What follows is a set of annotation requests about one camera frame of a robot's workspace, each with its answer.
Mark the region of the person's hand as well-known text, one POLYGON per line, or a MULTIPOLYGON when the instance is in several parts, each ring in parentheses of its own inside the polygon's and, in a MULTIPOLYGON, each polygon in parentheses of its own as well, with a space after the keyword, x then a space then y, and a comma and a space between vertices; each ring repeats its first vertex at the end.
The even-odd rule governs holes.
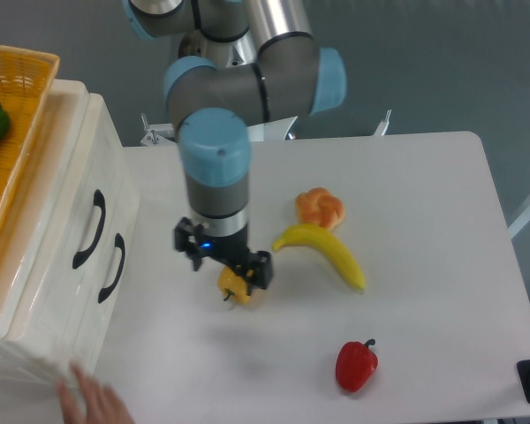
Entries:
POLYGON ((56 391, 64 423, 129 423, 135 422, 120 396, 109 386, 87 375, 75 362, 70 365, 79 385, 86 411, 81 410, 76 396, 64 380, 57 382, 56 391))

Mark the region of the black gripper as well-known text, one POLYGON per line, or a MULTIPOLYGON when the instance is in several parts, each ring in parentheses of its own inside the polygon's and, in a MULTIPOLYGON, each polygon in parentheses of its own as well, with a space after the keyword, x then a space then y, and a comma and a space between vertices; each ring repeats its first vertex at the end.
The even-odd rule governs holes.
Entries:
POLYGON ((273 278, 270 252, 251 252, 247 247, 248 226, 228 236, 211 236, 209 229, 182 217, 173 231, 174 248, 198 271, 205 257, 218 261, 244 277, 247 289, 267 290, 273 278))

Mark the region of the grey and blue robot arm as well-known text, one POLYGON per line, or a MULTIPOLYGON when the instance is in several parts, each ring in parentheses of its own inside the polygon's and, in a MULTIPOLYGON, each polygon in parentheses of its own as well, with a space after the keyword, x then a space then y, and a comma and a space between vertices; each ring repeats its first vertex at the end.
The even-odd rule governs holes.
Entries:
POLYGON ((228 267, 248 290, 264 290, 271 256, 248 241, 248 129, 313 115, 345 99, 344 61, 317 45, 300 1, 126 1, 142 38, 197 31, 218 44, 248 38, 255 56, 217 65, 204 52, 178 59, 163 78, 163 96, 178 144, 190 214, 174 246, 198 269, 204 258, 228 267))

